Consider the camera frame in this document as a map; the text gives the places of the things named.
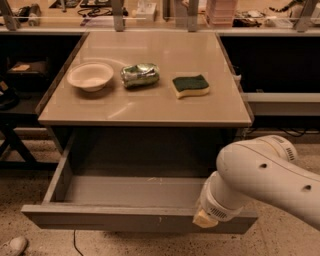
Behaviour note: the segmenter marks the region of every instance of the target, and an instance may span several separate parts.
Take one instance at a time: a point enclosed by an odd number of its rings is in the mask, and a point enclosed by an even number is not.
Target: white shoe
[[[19,236],[13,238],[12,240],[4,243],[0,247],[0,255],[2,256],[19,256],[24,250],[27,248],[28,240],[23,237]]]

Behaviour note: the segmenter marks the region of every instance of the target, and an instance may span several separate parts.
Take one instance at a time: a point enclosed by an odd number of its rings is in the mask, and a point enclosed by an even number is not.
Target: cable
[[[85,18],[87,16],[92,18],[92,17],[98,17],[98,16],[112,16],[113,15],[113,13],[110,9],[99,8],[99,7],[80,9],[77,13],[79,15],[81,15],[83,18]]]
[[[292,137],[302,137],[303,135],[305,134],[319,134],[320,131],[318,129],[315,129],[316,132],[313,133],[313,132],[308,132],[310,130],[310,128],[305,128],[303,131],[297,131],[293,128],[290,128],[289,131],[288,130],[285,130],[283,128],[278,128],[280,131],[283,131],[285,132],[286,134],[292,136]]]
[[[73,246],[76,249],[76,251],[83,256],[82,252],[78,249],[77,244],[76,244],[76,230],[73,230]]]

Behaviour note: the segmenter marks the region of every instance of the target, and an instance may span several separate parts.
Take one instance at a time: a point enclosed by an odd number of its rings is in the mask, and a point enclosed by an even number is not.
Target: yellow sponge side
[[[172,83],[172,88],[178,99],[183,97],[190,97],[190,96],[203,96],[209,93],[209,87],[202,88],[202,89],[183,90],[179,92],[175,87],[175,85]]]

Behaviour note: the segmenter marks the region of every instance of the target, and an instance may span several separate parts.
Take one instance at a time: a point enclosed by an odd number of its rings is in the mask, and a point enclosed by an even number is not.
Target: concrete floor
[[[320,173],[320,135],[293,139],[300,159],[297,165]],[[25,140],[37,159],[57,161],[59,154],[51,141]],[[19,159],[7,151],[2,159]],[[20,213],[24,204],[40,204],[52,172],[1,170],[0,244],[26,236],[24,255],[301,255],[318,256],[320,232],[290,214],[270,205],[252,201],[259,218],[244,235],[115,233],[104,231],[42,230]]]

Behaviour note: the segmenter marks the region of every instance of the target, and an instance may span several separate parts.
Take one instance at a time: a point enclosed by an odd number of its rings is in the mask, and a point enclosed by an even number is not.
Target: open drawer
[[[41,205],[41,228],[245,233],[255,212],[201,229],[192,223],[222,145],[211,128],[75,128]]]

